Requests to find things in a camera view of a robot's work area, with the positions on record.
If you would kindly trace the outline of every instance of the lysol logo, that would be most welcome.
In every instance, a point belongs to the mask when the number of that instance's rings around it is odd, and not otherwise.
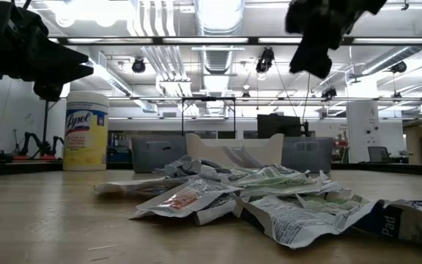
[[[77,111],[67,117],[66,135],[90,129],[92,113],[89,111]]]

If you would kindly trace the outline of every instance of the desk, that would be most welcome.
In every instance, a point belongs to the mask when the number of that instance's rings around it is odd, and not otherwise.
[[[422,199],[422,176],[331,175],[367,199]],[[129,171],[1,176],[0,263],[422,264],[422,246],[356,231],[326,236],[294,251],[233,216],[204,227],[181,219],[129,221],[141,201],[100,201],[92,186],[131,178]]]

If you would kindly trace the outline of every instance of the pile of torn packaging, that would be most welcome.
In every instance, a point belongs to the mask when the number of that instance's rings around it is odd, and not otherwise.
[[[153,197],[136,207],[132,219],[192,216],[203,225],[233,212],[291,249],[348,228],[422,243],[422,201],[368,201],[323,172],[312,175],[279,165],[262,166],[251,157],[247,161],[257,169],[184,156],[155,171],[165,177],[104,183],[95,186],[95,192]]]

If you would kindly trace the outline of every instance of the disinfecting wipes canister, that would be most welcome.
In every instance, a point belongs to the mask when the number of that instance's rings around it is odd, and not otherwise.
[[[96,92],[67,96],[63,169],[106,169],[108,98]]]

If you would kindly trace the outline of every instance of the black monitor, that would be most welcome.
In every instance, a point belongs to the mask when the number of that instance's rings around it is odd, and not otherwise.
[[[284,136],[299,137],[301,134],[308,132],[308,128],[300,123],[299,117],[259,114],[256,119],[258,122],[259,139],[269,139],[277,133],[282,133]]]

